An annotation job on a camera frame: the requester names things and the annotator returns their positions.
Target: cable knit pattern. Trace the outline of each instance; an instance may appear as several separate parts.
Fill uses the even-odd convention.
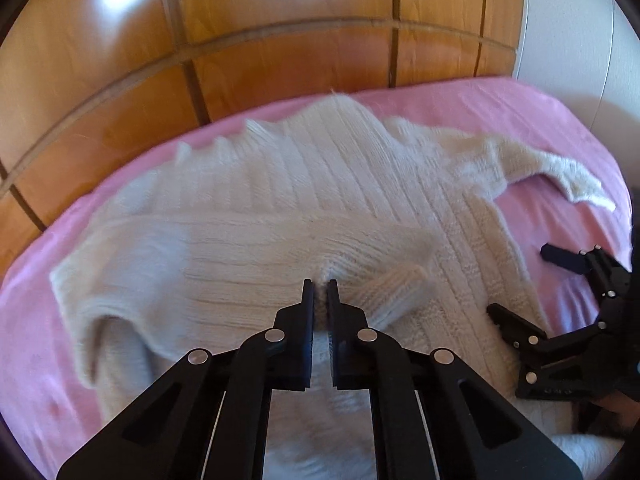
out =
[[[379,121],[346,96],[182,145],[107,202],[51,274],[79,376],[110,420],[191,348],[236,348],[305,278],[336,278],[371,326],[417,351],[451,348],[537,427],[569,433],[569,404],[513,397],[516,355],[485,313],[496,301],[545,326],[492,203],[538,173],[572,202],[614,208],[574,160]],[[374,478],[368,399],[331,388],[318,303],[312,388],[274,393],[266,480]]]

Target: pink bed sheet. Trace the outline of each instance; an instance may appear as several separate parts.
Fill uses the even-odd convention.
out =
[[[617,209],[572,205],[545,178],[510,186],[497,200],[525,255],[554,334],[590,323],[596,305],[584,279],[540,260],[552,242],[571,250],[601,244],[629,258],[630,200],[611,154],[557,100],[508,78],[459,80],[354,96],[378,117],[468,132],[497,132],[584,163]],[[181,140],[194,147],[235,133],[246,118],[277,121],[318,96],[277,102],[210,124],[141,155],[77,200],[12,265],[0,290],[0,413],[31,461],[55,478],[62,463],[100,428],[94,393],[76,379],[68,337],[49,285],[50,270],[74,247],[92,213],[123,184],[170,160]]]

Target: wooden headboard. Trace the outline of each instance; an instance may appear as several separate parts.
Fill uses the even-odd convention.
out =
[[[523,0],[29,0],[0,46],[0,276],[152,146],[330,90],[510,75]]]

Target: metal pin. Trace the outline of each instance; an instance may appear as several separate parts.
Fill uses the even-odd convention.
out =
[[[441,348],[440,350],[436,350],[436,353],[433,355],[433,358],[436,359],[441,365],[450,365],[453,362],[453,354],[445,349]]]
[[[189,352],[189,356],[187,357],[188,361],[192,365],[201,365],[209,358],[209,355],[204,350],[194,350],[193,352]]]
[[[378,332],[372,328],[363,328],[362,330],[358,330],[358,339],[366,343],[371,343],[378,339]]]
[[[279,328],[270,328],[264,333],[264,338],[269,343],[278,343],[284,339],[284,332]]]

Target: sweater sleeve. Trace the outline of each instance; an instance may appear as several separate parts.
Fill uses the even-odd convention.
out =
[[[474,192],[494,200],[509,184],[544,174],[572,203],[591,202],[610,211],[616,208],[602,183],[580,162],[543,152],[501,136],[459,136],[440,131],[450,175]]]

